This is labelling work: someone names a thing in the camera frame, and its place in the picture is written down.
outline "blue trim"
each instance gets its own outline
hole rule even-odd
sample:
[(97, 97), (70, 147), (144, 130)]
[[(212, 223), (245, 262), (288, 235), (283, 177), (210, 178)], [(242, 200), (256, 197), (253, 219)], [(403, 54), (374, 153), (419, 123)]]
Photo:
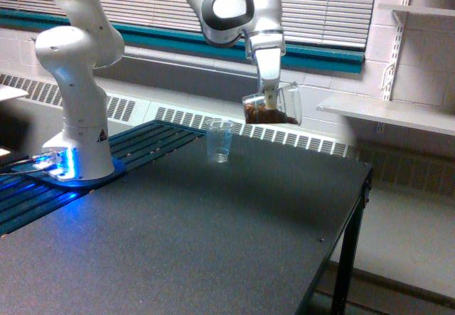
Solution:
[[(27, 29), (49, 29), (69, 25), (63, 16), (0, 9), (0, 26)], [(215, 48), (208, 45), (202, 34), (170, 31), (161, 28), (113, 23), (128, 43), (215, 55), (235, 60), (245, 59), (245, 43), (239, 41), (231, 48)], [(337, 50), (301, 45), (287, 45), (283, 57), (284, 68), (314, 68), (349, 73), (360, 73), (365, 60), (364, 52)]]

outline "clear plastic cup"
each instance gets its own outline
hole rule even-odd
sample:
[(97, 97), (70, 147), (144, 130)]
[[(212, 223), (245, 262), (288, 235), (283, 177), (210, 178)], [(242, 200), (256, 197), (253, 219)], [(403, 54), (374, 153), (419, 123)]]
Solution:
[(211, 119), (205, 123), (205, 127), (209, 159), (215, 162), (226, 162), (232, 142), (234, 123), (229, 120)]

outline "radiator vent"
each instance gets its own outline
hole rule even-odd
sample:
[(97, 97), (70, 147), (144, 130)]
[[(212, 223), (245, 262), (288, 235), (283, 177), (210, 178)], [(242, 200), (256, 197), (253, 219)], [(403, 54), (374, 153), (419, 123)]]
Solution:
[[(0, 84), (26, 91), (28, 96), (24, 99), (30, 102), (62, 107), (62, 95), (55, 84), (5, 74), (0, 75)], [(134, 100), (108, 95), (107, 118), (128, 123), (135, 106)]]
[[(159, 107), (156, 119), (182, 124), (196, 129), (205, 129), (205, 122), (217, 117), (212, 114), (187, 112), (184, 108)], [(234, 134), (276, 142), (321, 153), (360, 159), (371, 162), (375, 170), (374, 180), (393, 183), (430, 193), (454, 196), (455, 164), (435, 162), (431, 158), (403, 152), (394, 152), (376, 146), (357, 148), (337, 139), (306, 133), (303, 131), (286, 131), (272, 125), (251, 125), (234, 121)]]

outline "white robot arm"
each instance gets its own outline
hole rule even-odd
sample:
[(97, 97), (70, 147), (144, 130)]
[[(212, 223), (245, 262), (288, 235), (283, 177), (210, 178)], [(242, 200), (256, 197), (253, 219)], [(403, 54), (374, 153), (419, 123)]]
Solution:
[(92, 71), (120, 60), (124, 42), (100, 0), (54, 2), (71, 26), (52, 28), (36, 39), (36, 55), (57, 81), (63, 99), (63, 130), (43, 149), (63, 152), (65, 159), (48, 173), (62, 181), (102, 178), (114, 166), (107, 141), (106, 93), (96, 85)]
[(281, 0), (187, 0), (207, 42), (233, 46), (243, 34), (247, 58), (257, 66), (267, 109), (277, 108), (281, 56), (285, 54)]

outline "metal shelf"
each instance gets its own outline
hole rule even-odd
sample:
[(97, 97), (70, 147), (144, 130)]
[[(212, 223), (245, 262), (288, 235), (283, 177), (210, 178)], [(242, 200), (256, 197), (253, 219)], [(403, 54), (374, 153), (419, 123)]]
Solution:
[(455, 112), (436, 107), (389, 102), (358, 95), (337, 94), (324, 100), (319, 111), (401, 127), (455, 136)]
[(402, 6), (400, 4), (379, 4), (379, 9), (389, 9), (395, 13), (455, 17), (455, 10), (453, 9), (440, 9), (421, 6)]
[(0, 84), (0, 102), (12, 100), (13, 98), (25, 97), (26, 95), (28, 95), (28, 93), (21, 89)]

